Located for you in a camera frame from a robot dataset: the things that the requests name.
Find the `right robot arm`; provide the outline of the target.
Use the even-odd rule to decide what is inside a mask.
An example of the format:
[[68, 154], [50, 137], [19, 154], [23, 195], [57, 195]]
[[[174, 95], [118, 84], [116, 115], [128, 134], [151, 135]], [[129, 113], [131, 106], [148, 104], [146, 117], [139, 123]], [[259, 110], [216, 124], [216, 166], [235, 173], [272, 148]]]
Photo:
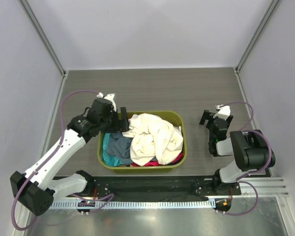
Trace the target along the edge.
[[207, 188], [210, 194], [230, 194], [239, 187], [241, 178], [275, 165], [275, 154], [260, 130], [232, 131], [227, 137], [232, 119], [230, 109], [223, 107], [218, 112], [204, 110], [199, 122], [209, 130], [210, 154], [234, 157], [229, 165], [215, 171], [210, 182], [199, 186]]

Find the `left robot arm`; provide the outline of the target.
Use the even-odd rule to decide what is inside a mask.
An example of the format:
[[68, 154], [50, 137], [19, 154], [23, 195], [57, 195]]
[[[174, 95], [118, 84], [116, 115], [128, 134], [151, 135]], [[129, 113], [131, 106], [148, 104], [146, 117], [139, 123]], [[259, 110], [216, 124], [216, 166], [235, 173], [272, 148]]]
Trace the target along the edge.
[[24, 173], [10, 177], [13, 196], [35, 216], [44, 214], [56, 200], [81, 194], [90, 196], [95, 189], [94, 178], [85, 171], [54, 180], [56, 173], [79, 149], [99, 133], [129, 130], [127, 110], [115, 108], [114, 101], [97, 98], [82, 115], [74, 117], [57, 143]]

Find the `cream white t shirt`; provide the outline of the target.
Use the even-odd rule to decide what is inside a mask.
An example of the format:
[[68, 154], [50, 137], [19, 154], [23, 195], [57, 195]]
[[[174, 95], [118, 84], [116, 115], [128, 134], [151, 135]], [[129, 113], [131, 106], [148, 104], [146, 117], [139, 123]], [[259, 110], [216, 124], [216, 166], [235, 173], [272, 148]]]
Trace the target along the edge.
[[156, 115], [134, 114], [129, 119], [129, 130], [122, 134], [132, 138], [130, 158], [138, 166], [153, 158], [160, 165], [167, 165], [182, 152], [184, 139], [180, 130]]

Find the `olive green plastic bin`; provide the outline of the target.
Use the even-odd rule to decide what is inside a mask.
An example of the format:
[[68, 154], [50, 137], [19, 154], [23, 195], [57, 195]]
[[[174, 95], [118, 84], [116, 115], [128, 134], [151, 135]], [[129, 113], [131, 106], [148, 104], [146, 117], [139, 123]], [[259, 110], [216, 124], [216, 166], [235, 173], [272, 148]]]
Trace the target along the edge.
[[104, 163], [103, 161], [103, 139], [104, 133], [99, 133], [98, 135], [98, 145], [97, 145], [97, 159], [99, 163], [106, 169], [112, 170], [115, 173], [119, 174], [146, 174], [146, 173], [162, 173], [170, 172], [172, 169], [179, 167], [187, 158], [187, 140], [185, 138], [185, 126], [182, 117], [174, 111], [164, 110], [164, 111], [134, 111], [127, 112], [128, 117], [132, 117], [134, 114], [152, 114], [161, 117], [162, 119], [168, 121], [176, 127], [181, 127], [181, 132], [183, 135], [183, 147], [182, 147], [182, 156], [175, 165], [160, 165], [160, 166], [142, 166], [142, 167], [111, 167]]

